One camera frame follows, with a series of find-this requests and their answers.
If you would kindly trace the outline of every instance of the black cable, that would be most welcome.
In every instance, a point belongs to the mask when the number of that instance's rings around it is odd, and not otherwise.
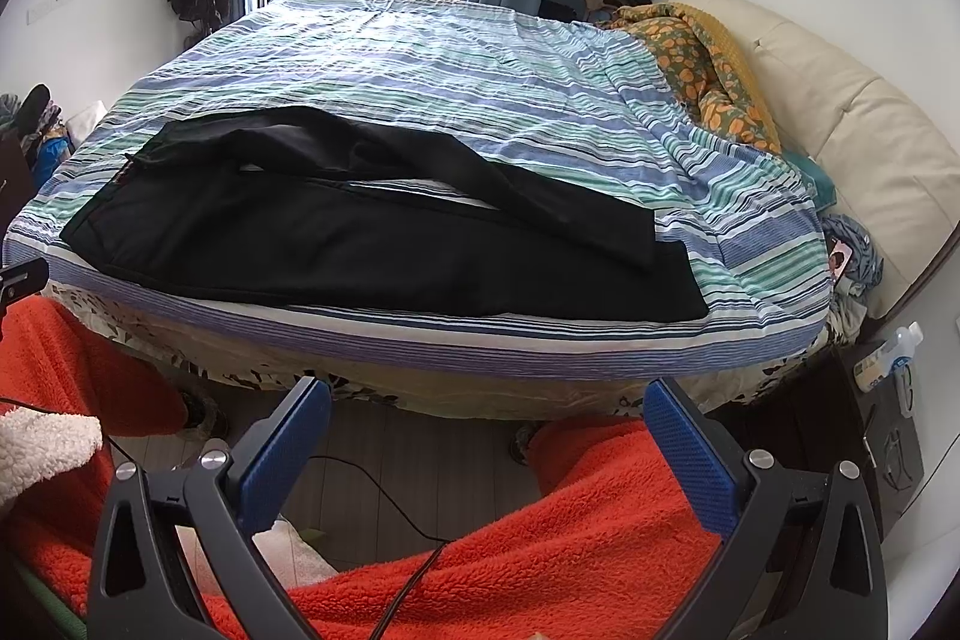
[[[904,508],[904,512],[901,512],[901,518],[904,517],[904,515],[906,515],[906,512],[909,509],[911,509],[915,501],[920,499],[920,494],[923,494],[923,490],[928,485],[930,485],[930,480],[933,480],[933,476],[937,474],[937,470],[940,469],[940,465],[943,464],[944,461],[947,461],[947,456],[950,455],[950,451],[952,451],[954,445],[957,444],[957,440],[960,440],[960,432],[957,432],[957,436],[953,438],[953,442],[949,445],[949,448],[947,448],[947,452],[944,453],[942,458],[937,462],[937,465],[933,468],[933,472],[930,473],[930,477],[928,477],[926,480],[923,481],[923,485],[920,486],[920,490],[916,494],[914,494],[913,499],[911,499],[909,503],[907,503],[907,506]]]
[[[27,410],[33,410],[35,413],[43,413],[45,415],[71,414],[71,413],[58,413],[56,410],[46,410],[46,408],[37,407],[37,405],[29,405],[26,402],[21,402],[21,400],[19,399],[9,399],[6,396],[0,396],[0,402],[3,402],[8,405],[16,405],[16,407],[27,408]],[[104,437],[107,439],[107,442],[109,442],[110,445],[112,445],[114,448],[117,448],[117,450],[121,453],[121,455],[124,458],[126,458],[128,461],[133,461],[133,463],[136,463],[136,461],[131,457],[131,455],[127,453],[119,445],[117,445],[117,443],[113,440],[112,437],[109,437],[108,434],[105,434]],[[392,496],[390,496],[390,494],[387,493],[384,487],[380,485],[378,480],[376,480],[376,477],[373,477],[373,475],[371,475],[366,469],[360,466],[360,464],[354,463],[353,461],[347,461],[345,458],[337,458],[337,456],[310,456],[310,458],[311,459],[323,458],[323,459],[326,459],[327,461],[338,461],[341,464],[347,464],[347,466],[352,466],[352,467],[355,467],[356,469],[359,469],[364,475],[366,475],[370,479],[373,485],[377,487],[377,490],[379,490],[379,492],[387,498],[387,501],[390,501],[390,504],[392,504],[397,509],[397,512],[403,516],[403,519],[408,524],[410,524],[410,527],[417,534],[421,535],[421,537],[423,537],[426,540],[431,540],[432,542],[439,543],[437,548],[435,548],[434,552],[432,552],[432,554],[430,555],[430,557],[416,570],[416,572],[414,572],[413,575],[410,576],[410,579],[408,579],[408,581],[403,586],[403,588],[397,592],[397,595],[392,600],[392,603],[388,605],[383,616],[380,618],[380,621],[377,622],[376,627],[373,628],[373,633],[370,636],[370,640],[380,640],[383,637],[383,633],[386,632],[387,627],[390,626],[390,622],[394,619],[394,616],[397,614],[397,610],[400,610],[400,605],[403,603],[403,600],[406,599],[406,596],[413,590],[414,586],[416,586],[416,584],[419,583],[419,581],[424,576],[426,571],[433,566],[436,560],[438,560],[438,558],[440,557],[440,552],[443,551],[443,548],[445,548],[450,543],[450,540],[443,539],[442,537],[435,537],[433,534],[427,534],[425,531],[421,530],[421,528],[419,528],[419,526],[413,522],[410,516],[407,515],[405,512],[403,512],[402,509],[400,509],[400,505],[397,504],[397,502],[394,501],[394,498],[392,498]]]
[[[387,608],[387,612],[383,614],[383,617],[380,619],[376,627],[373,628],[373,633],[370,636],[370,640],[380,640],[383,637],[383,633],[387,632],[387,627],[390,626],[390,622],[394,619],[394,616],[397,614],[397,610],[400,610],[400,604],[406,598],[406,596],[413,591],[413,587],[419,583],[419,580],[426,574],[426,571],[430,569],[433,563],[440,558],[440,551],[446,547],[446,543],[440,543],[437,546],[437,549],[432,552],[429,559],[426,560],[419,567],[413,575],[410,576],[409,581],[400,589],[400,592],[394,597],[392,603]]]
[[[432,540],[433,542],[440,543],[437,548],[434,549],[434,552],[430,557],[419,567],[413,575],[410,576],[410,579],[404,584],[403,588],[397,592],[397,595],[394,597],[394,600],[390,605],[388,605],[387,610],[381,616],[380,620],[377,622],[376,627],[373,628],[373,633],[370,636],[370,640],[380,640],[383,637],[383,633],[387,632],[387,627],[390,626],[390,622],[394,619],[394,616],[397,614],[397,610],[400,610],[400,605],[403,603],[403,600],[406,599],[406,596],[413,590],[421,578],[426,574],[426,571],[433,566],[434,562],[440,557],[440,551],[449,545],[450,540],[445,540],[442,537],[435,537],[432,534],[427,534],[425,531],[421,530],[411,519],[410,516],[403,512],[400,509],[400,505],[394,501],[394,498],[390,496],[384,489],[382,485],[376,480],[376,477],[373,477],[366,469],[364,469],[360,464],[354,463],[353,461],[347,461],[345,458],[337,458],[337,456],[310,456],[310,458],[323,458],[327,461],[338,461],[341,464],[347,464],[347,466],[355,467],[359,469],[364,475],[366,475],[370,481],[377,487],[377,490],[383,494],[390,504],[392,504],[397,512],[403,516],[403,519],[411,525],[411,528],[421,537],[426,540]]]
[[[400,509],[400,505],[394,501],[394,498],[392,498],[392,496],[390,496],[390,494],[386,492],[384,487],[380,485],[379,482],[377,482],[376,477],[373,477],[373,475],[371,475],[366,469],[360,466],[360,464],[356,464],[353,461],[347,461],[345,458],[337,458],[337,456],[310,456],[310,458],[311,459],[325,458],[327,461],[339,461],[339,463],[341,464],[347,464],[347,466],[352,466],[352,467],[355,467],[356,469],[359,469],[364,475],[366,475],[370,479],[373,485],[377,487],[377,490],[379,490],[379,492],[387,498],[387,501],[390,501],[390,504],[392,504],[397,509],[397,512],[403,516],[403,520],[405,520],[408,524],[410,524],[413,530],[417,534],[421,535],[422,538],[424,538],[425,540],[430,540],[431,542],[442,543],[443,545],[446,545],[449,542],[451,542],[450,540],[443,539],[442,537],[435,537],[432,534],[427,534],[425,531],[421,530],[421,528],[419,528],[412,520],[410,520],[410,516],[407,515],[405,512],[403,512],[402,509]]]
[[[18,408],[27,408],[27,410],[33,410],[34,413],[43,413],[44,415],[83,415],[83,413],[60,413],[57,410],[46,410],[46,408],[38,408],[37,405],[28,405],[26,402],[21,402],[19,399],[8,399],[6,396],[0,396],[0,402],[3,402],[7,405],[16,405]],[[117,448],[123,458],[126,458],[127,461],[132,461],[134,464],[136,464],[136,460],[129,453],[127,453],[127,451],[117,445],[113,437],[111,437],[109,434],[104,434],[104,437],[107,439],[107,442],[109,442],[110,445],[112,445],[114,448]]]

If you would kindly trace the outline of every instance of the phone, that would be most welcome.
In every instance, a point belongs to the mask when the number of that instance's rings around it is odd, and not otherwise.
[[[833,275],[833,285],[835,286],[853,256],[853,249],[848,244],[840,242],[839,239],[831,239],[827,243],[827,256],[829,256],[830,274]]]
[[[0,321],[11,304],[40,293],[49,279],[50,268],[42,258],[0,268]],[[0,339],[3,339],[2,328]]]

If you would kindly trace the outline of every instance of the yellow blanket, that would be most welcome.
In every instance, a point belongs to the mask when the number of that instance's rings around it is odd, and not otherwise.
[[[779,155],[776,125],[746,58],[720,20],[686,4],[622,6],[603,28],[642,40],[695,124]]]

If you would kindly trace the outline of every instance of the blue and green striped sheet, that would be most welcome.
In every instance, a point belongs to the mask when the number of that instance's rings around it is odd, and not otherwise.
[[[488,159],[656,210],[658,236],[688,249],[709,315],[673,324],[456,319],[200,302],[104,276],[59,239],[169,119],[292,104],[443,131]],[[457,197],[438,183],[375,187]],[[137,82],[27,205],[4,255],[11,263],[36,253],[65,285],[234,338],[501,377],[645,378],[779,359],[816,338],[832,293],[800,177],[694,126],[643,44],[459,1],[275,0],[229,25]]]

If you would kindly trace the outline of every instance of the upholstered headboard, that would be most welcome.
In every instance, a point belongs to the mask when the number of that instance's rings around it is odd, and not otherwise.
[[[884,316],[960,221],[960,155],[902,92],[800,25],[749,1],[671,1],[726,25],[784,146],[812,157],[836,185],[832,211],[870,232],[884,258],[870,315]]]

